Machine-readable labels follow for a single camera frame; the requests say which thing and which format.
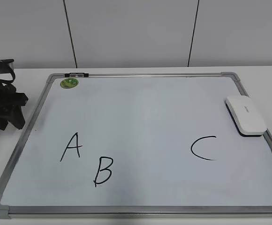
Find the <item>table surface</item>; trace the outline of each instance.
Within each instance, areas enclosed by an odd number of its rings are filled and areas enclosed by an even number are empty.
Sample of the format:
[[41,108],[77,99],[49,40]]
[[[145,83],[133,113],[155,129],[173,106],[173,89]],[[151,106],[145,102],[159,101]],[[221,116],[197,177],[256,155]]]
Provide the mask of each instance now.
[[[16,69],[14,86],[17,92],[24,92],[29,101],[23,107],[28,120],[45,85],[52,73],[85,72],[90,74],[125,73],[214,73],[235,72],[260,110],[272,134],[272,67],[171,67],[171,68],[92,68],[92,69]],[[20,137],[21,130],[9,125],[0,131],[0,176]],[[0,220],[0,224],[272,224],[272,218],[142,218],[142,219],[11,219]]]

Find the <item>whiteboard frame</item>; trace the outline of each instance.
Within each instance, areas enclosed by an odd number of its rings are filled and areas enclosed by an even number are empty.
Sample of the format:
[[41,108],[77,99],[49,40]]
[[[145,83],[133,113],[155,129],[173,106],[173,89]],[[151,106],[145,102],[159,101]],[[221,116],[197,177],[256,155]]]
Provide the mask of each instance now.
[[[39,97],[29,123],[25,126],[17,145],[0,177],[0,200],[12,171],[24,149],[45,99],[55,79],[66,77],[230,77],[239,93],[248,96],[236,73],[179,73],[179,74],[51,74]],[[272,136],[264,133],[272,151]],[[272,217],[272,206],[7,206],[0,204],[0,219],[9,218],[135,218],[135,217]]]

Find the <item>white eraser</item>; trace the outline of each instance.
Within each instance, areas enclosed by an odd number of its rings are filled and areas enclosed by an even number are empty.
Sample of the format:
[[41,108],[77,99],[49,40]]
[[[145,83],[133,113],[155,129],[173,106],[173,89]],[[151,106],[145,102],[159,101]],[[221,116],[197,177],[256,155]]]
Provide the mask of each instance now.
[[226,104],[243,135],[262,135],[266,130],[266,124],[248,96],[228,96]]

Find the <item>black object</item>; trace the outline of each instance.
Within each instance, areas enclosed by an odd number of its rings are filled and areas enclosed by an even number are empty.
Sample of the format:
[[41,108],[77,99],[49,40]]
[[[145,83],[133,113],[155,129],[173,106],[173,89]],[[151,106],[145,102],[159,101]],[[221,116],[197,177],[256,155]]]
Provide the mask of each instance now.
[[8,121],[17,129],[22,129],[25,120],[21,106],[25,106],[28,97],[24,93],[17,93],[16,87],[11,83],[15,79],[15,73],[12,69],[13,59],[0,60],[0,74],[10,73],[12,80],[0,79],[0,129],[5,130]]
[[69,73],[64,74],[65,77],[89,77],[88,73]]

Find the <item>white wall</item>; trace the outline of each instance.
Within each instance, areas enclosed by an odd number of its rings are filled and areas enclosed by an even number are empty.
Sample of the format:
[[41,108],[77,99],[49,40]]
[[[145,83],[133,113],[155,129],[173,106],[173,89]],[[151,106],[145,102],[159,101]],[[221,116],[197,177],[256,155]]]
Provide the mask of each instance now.
[[197,0],[66,0],[80,68],[184,67]]
[[[198,0],[65,0],[77,65],[187,66]],[[74,68],[63,0],[0,0],[0,59]],[[272,65],[272,0],[200,0],[189,66]]]
[[190,66],[272,65],[272,0],[200,0]]
[[0,59],[16,68],[74,68],[61,0],[0,0]]

